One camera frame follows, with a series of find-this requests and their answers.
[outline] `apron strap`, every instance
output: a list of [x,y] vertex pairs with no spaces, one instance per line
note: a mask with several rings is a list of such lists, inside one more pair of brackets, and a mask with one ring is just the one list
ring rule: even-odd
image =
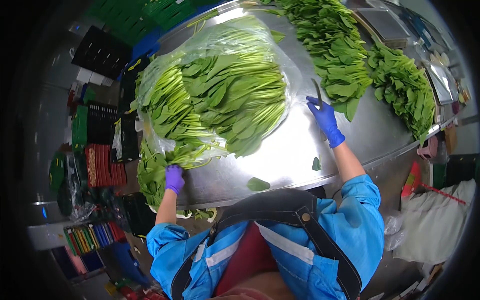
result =
[[[337,282],[347,299],[355,300],[361,289],[360,276],[348,257],[317,222],[316,209],[317,197],[307,191],[279,189],[252,195],[223,213],[206,237],[209,238],[208,246],[213,244],[217,233],[243,221],[265,220],[302,227],[315,245],[318,255],[338,261]],[[196,251],[192,252],[173,278],[172,300],[182,300],[183,291],[192,281],[190,268]]]

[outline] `knife blade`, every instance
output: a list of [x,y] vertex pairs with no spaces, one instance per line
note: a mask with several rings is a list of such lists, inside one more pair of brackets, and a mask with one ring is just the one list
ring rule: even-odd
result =
[[[317,91],[317,98],[318,98],[318,110],[322,111],[324,109],[324,102],[322,101],[322,94],[320,94],[320,87],[318,86],[318,83],[315,79],[310,78],[313,82],[313,85],[315,86],[315,90]],[[320,129],[320,138],[322,139],[322,142],[325,142],[327,140],[327,137],[323,130]]]

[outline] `blue jacket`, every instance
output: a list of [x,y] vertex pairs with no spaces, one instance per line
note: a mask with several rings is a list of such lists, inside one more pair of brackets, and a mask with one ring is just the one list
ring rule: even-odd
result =
[[[383,254],[384,223],[378,212],[380,193],[368,175],[357,176],[342,187],[343,201],[337,210],[332,199],[318,199],[318,222],[357,269],[363,290]],[[338,261],[321,257],[302,228],[272,222],[256,222],[272,250],[285,283],[297,299],[348,300],[336,281]],[[171,298],[173,277],[189,254],[198,247],[183,292],[185,300],[212,297],[228,261],[238,247],[247,222],[219,232],[205,247],[208,230],[189,237],[185,228],[161,223],[147,235],[147,247],[154,257],[151,274]]]

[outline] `purple glove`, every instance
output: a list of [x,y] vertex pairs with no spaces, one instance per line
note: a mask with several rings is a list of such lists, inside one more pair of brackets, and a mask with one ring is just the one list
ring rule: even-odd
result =
[[345,136],[340,132],[336,126],[335,111],[333,107],[324,102],[322,111],[315,107],[318,105],[318,99],[307,97],[307,106],[312,112],[315,120],[317,120],[318,127],[325,133],[330,148],[335,148],[345,140]]
[[171,189],[175,194],[179,194],[185,181],[181,177],[183,169],[177,165],[170,165],[165,168],[165,190]]

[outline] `stainless steel table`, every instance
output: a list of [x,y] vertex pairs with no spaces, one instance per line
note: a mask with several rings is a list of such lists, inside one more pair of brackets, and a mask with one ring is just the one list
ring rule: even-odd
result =
[[[278,18],[265,12],[243,12],[241,2],[232,1],[218,6],[220,15],[208,20],[205,26],[253,14],[270,29],[284,33],[285,39],[279,46],[302,73],[303,77],[298,78],[301,81],[300,89],[287,118],[263,140],[261,148],[255,154],[237,159],[234,155],[213,159],[204,167],[186,172],[186,185],[179,197],[179,209],[231,205],[253,193],[246,187],[247,181],[253,176],[269,182],[271,189],[308,189],[337,180],[338,170],[333,152],[328,141],[321,141],[315,119],[305,100],[306,96],[316,95],[310,78],[318,82],[321,79],[314,73],[310,55],[296,39],[295,26],[286,17]],[[171,52],[192,36],[193,27],[187,28],[186,24],[187,22],[178,26],[160,39],[158,54]],[[362,38],[367,42],[370,40],[367,36]],[[323,90],[322,93],[324,99],[327,99]],[[338,127],[345,135],[347,144],[366,169],[393,159],[419,143],[413,140],[391,106],[384,101],[378,102],[373,93],[374,88],[370,86],[360,99],[353,122],[349,122],[343,113],[336,113]],[[440,125],[434,125],[429,136],[439,129]],[[313,171],[313,158],[319,155],[322,170]]]

